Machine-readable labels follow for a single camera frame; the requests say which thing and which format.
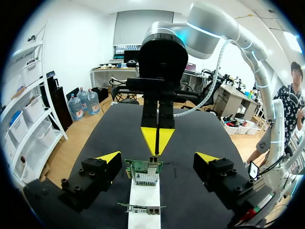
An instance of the person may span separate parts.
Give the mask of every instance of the person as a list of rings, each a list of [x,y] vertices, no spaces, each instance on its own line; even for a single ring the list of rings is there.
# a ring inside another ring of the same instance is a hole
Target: person
[[[295,127],[301,130],[304,122],[304,113],[302,109],[305,106],[301,92],[301,83],[303,81],[303,71],[301,66],[292,62],[291,75],[293,83],[291,85],[283,85],[276,93],[274,99],[281,99],[284,105],[284,122],[285,122],[285,149],[288,146],[290,137]],[[266,130],[262,139],[257,143],[256,150],[247,160],[247,164],[257,159],[261,154],[266,153],[270,149],[271,144],[271,128]]]

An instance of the office desk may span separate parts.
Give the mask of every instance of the office desk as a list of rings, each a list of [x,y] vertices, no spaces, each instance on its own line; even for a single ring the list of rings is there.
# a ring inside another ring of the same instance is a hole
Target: office desk
[[[238,91],[235,87],[221,85],[216,99],[214,110],[220,116],[235,117],[240,105],[246,108],[243,119],[251,120],[256,107],[259,105],[253,99],[249,99],[245,94]]]
[[[136,77],[135,68],[97,68],[90,71],[90,80],[92,88],[106,87],[109,85],[111,77],[118,80],[127,80],[127,78]]]
[[[126,207],[129,203],[131,180],[126,175],[124,159],[148,160],[151,155],[141,133],[143,106],[116,104],[109,108],[81,150],[71,174],[78,172],[81,161],[121,151],[122,169],[107,192],[101,192],[81,215],[93,225],[127,228]],[[234,213],[227,210],[214,193],[209,193],[193,169],[194,153],[203,152],[218,158],[227,157],[234,168],[249,177],[242,159],[219,120],[211,113],[195,111],[175,119],[175,132],[160,161],[161,228],[222,229]]]

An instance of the green circuit board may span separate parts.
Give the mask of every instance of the green circuit board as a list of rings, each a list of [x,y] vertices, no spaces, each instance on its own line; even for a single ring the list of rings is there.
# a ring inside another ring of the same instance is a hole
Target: green circuit board
[[[148,162],[148,161],[139,161],[139,160],[129,160],[125,159],[125,163],[132,167],[135,173],[148,173],[148,167],[156,166],[156,174],[161,172],[163,162]]]

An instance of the black table surface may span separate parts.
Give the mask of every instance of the black table surface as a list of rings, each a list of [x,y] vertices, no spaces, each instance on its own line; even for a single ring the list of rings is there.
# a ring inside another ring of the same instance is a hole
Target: black table surface
[[[126,207],[129,203],[131,179],[126,175],[124,159],[148,160],[150,151],[141,133],[142,106],[116,104],[105,113],[78,156],[71,174],[77,173],[81,161],[89,156],[98,157],[115,151],[122,153],[122,169],[107,192],[101,192],[89,209],[81,215],[90,224],[126,229]],[[193,170],[195,152],[234,162],[238,172],[248,177],[241,157],[219,120],[211,113],[195,111],[175,118],[175,132],[160,161],[162,229],[213,228],[223,229],[234,213],[227,210],[215,193],[208,193]]]

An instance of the ceiling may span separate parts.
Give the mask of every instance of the ceiling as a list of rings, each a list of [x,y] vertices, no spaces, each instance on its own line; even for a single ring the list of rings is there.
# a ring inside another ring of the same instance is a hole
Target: ceiling
[[[115,4],[111,4],[109,0],[70,1],[90,7],[103,15],[127,10],[167,10],[187,16],[190,6],[195,0],[116,0]],[[266,5],[264,0],[203,1],[218,6],[233,18],[243,17],[236,20],[265,44],[270,53],[267,62],[284,84],[291,82],[290,63],[292,61],[297,61],[301,66],[305,66],[304,55],[289,47],[282,30],[290,31],[293,34],[295,34],[295,31],[285,22],[284,17],[276,11],[276,7]]]

